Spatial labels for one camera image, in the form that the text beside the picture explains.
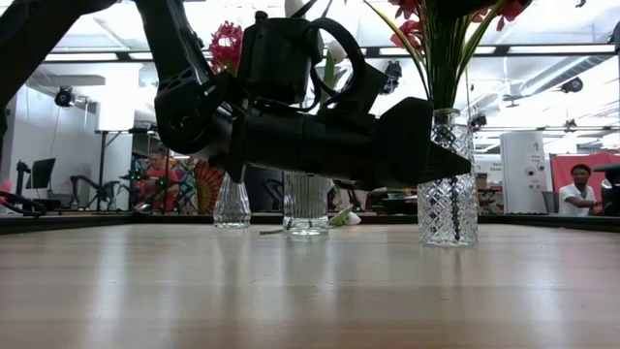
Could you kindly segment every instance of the desk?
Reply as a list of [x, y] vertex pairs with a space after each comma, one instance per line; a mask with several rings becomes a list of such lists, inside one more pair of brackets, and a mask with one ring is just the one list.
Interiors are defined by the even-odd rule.
[[416, 226], [311, 243], [205, 225], [0, 237], [11, 349], [618, 348], [620, 235], [480, 226], [471, 249]]

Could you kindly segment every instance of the computer monitor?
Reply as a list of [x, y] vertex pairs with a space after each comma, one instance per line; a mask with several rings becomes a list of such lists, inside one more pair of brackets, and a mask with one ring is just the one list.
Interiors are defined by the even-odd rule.
[[32, 164], [30, 178], [26, 183], [26, 189], [45, 189], [51, 180], [51, 171], [54, 169], [56, 159], [35, 161]]

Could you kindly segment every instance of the textured glass vase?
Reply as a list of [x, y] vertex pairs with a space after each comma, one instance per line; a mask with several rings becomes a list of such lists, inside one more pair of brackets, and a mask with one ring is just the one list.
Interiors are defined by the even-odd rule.
[[284, 173], [285, 234], [317, 236], [329, 233], [327, 192], [330, 181], [319, 176]]
[[250, 218], [252, 211], [245, 184], [233, 182], [226, 174], [213, 210], [213, 224], [217, 228], [244, 229], [250, 226]]
[[455, 123], [458, 110], [437, 110], [432, 142], [472, 162], [468, 174], [418, 186], [421, 241], [440, 246], [471, 246], [478, 242], [478, 202], [474, 174], [474, 135], [468, 125]]

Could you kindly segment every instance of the man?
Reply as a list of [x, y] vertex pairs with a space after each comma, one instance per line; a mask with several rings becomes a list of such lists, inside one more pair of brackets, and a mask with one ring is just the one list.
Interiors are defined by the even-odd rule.
[[585, 217], [594, 213], [594, 208], [601, 204], [594, 197], [594, 189], [588, 185], [591, 174], [592, 170], [587, 165], [573, 166], [573, 184], [560, 188], [560, 214]]
[[[178, 176], [174, 171], [166, 169], [166, 152], [157, 148], [148, 155], [148, 169], [145, 174], [150, 177], [164, 178], [166, 170], [168, 170], [168, 193], [166, 194], [166, 210], [174, 209], [174, 199], [178, 193]], [[141, 192], [147, 204], [151, 204], [153, 208], [161, 208], [164, 206], [164, 190], [156, 183], [154, 179], [146, 179], [143, 181]]]

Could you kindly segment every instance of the red wall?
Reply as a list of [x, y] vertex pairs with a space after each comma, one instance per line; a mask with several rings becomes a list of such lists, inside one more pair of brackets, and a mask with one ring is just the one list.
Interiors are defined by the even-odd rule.
[[[620, 156], [607, 153], [591, 154], [585, 156], [551, 157], [551, 173], [553, 174], [553, 191], [557, 192], [561, 187], [573, 183], [571, 169], [574, 165], [585, 164], [594, 170], [602, 164], [620, 162]], [[588, 185], [594, 189], [597, 200], [601, 199], [601, 182], [605, 179], [605, 173], [592, 173]]]

